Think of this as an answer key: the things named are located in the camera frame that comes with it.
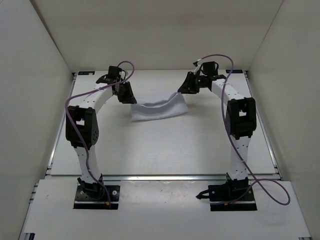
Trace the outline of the white skirt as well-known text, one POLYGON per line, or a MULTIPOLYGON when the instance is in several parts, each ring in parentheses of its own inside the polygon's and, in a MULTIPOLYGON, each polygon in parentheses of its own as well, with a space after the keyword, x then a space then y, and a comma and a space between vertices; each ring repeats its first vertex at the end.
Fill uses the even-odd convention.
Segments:
POLYGON ((130 107, 132 122, 162 120, 189 112, 184 96, 179 92, 143 95, 136 101, 130 107))

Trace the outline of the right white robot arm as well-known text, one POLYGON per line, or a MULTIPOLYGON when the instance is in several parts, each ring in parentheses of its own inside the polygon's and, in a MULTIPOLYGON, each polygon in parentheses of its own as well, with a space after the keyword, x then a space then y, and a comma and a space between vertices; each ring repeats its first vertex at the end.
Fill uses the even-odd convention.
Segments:
POLYGON ((219 65, 214 61, 194 62, 195 70, 186 75, 178 92, 197 94, 208 88, 221 99, 221 112, 227 137, 231 143, 230 166, 226 181, 210 185, 197 198, 210 198, 214 202, 229 202, 238 199, 249 188, 248 148, 257 128, 256 101, 245 97, 227 83, 227 77, 218 73, 219 65))

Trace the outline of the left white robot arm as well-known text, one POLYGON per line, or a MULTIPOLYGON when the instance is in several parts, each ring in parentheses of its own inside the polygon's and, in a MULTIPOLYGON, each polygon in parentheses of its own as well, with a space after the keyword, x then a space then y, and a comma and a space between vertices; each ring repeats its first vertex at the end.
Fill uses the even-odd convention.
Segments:
POLYGON ((110 207, 110 192, 99 170, 95 145, 99 138, 97 114, 113 96, 122 104, 134 105, 137 100, 129 79, 133 75, 121 68, 124 62, 110 66, 107 74, 98 78, 93 90, 73 95, 64 104, 65 137, 75 150, 81 169, 78 178, 83 192, 94 201, 104 201, 110 207))

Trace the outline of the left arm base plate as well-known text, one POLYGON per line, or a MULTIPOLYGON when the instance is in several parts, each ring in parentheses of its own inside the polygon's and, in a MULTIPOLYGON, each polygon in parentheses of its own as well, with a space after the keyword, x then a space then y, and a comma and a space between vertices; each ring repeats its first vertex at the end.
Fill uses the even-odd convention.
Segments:
POLYGON ((86 183, 79 177, 73 208, 76 210, 117 210, 120 200, 120 185, 86 183))

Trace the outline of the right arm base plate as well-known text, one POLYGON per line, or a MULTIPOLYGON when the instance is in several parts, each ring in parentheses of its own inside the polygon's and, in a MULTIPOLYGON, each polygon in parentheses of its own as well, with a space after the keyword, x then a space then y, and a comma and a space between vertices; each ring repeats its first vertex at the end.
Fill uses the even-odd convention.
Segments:
POLYGON ((231 179, 226 176, 223 184, 211 184, 201 191, 197 199, 208 199, 212 212, 257 211, 257 205, 249 179, 231 179))

